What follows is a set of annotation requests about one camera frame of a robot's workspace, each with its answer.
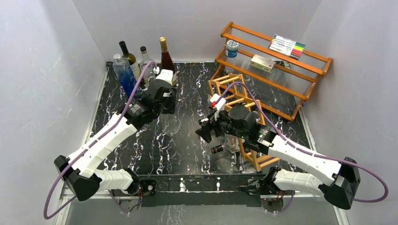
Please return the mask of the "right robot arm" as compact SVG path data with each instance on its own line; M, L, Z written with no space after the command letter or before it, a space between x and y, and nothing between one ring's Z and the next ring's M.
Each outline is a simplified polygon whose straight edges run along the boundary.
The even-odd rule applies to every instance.
M294 190L322 196L332 205L349 210L352 207L360 175L355 160L347 157L347 163L326 159L315 151L291 143L275 129L257 122L257 115L243 105L236 105L229 111L214 109L199 120L200 128L195 131L207 143L216 136L228 134L244 140L243 146L265 155L282 159L298 166L303 172L290 172L273 167L254 195L277 194L279 191Z

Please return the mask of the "clear bottle bottom rack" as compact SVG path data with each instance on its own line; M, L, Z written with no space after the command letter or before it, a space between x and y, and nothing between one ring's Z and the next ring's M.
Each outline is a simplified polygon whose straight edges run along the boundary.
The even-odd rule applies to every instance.
M174 114L161 114L161 121L164 125L163 132L173 137L177 133L177 122Z

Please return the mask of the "blue square bottle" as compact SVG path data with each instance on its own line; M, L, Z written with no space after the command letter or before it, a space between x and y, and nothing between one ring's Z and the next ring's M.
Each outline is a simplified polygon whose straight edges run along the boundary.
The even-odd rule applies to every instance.
M137 91L133 91L137 81L135 79L135 76L133 74L133 71L131 70L129 61L127 58L124 58L121 56L121 54L114 54L113 55L113 70L123 87L127 98L130 97L132 93L136 93Z

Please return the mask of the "green wine bottle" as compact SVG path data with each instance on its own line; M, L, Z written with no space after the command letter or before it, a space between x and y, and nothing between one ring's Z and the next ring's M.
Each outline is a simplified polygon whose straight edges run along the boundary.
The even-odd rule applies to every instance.
M130 68L133 72L133 75L134 75L136 81L137 81L140 76L141 71L140 71L139 65L137 63L136 57L128 51L125 41L120 41L119 46L122 50L123 57L128 59Z

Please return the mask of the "dark red wine bottle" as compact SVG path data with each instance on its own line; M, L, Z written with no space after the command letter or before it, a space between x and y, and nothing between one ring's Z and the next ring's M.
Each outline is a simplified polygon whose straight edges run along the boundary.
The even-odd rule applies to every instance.
M173 60L168 52L168 47L167 47L167 42L165 37L160 37L159 38L160 45L161 45L161 66L162 69L166 70L171 70L173 72L173 77L172 77L172 85L176 86L177 85L177 71L176 67L173 63Z

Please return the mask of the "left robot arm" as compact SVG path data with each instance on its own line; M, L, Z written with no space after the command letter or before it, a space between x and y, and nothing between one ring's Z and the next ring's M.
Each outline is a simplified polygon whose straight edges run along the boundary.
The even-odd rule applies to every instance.
M156 79L141 99L133 98L125 114L113 114L111 120L80 149L69 156L59 155L54 165L79 201L91 198L98 191L121 190L136 195L142 180L131 169L99 170L99 164L125 139L151 123L159 114L173 114L176 87Z

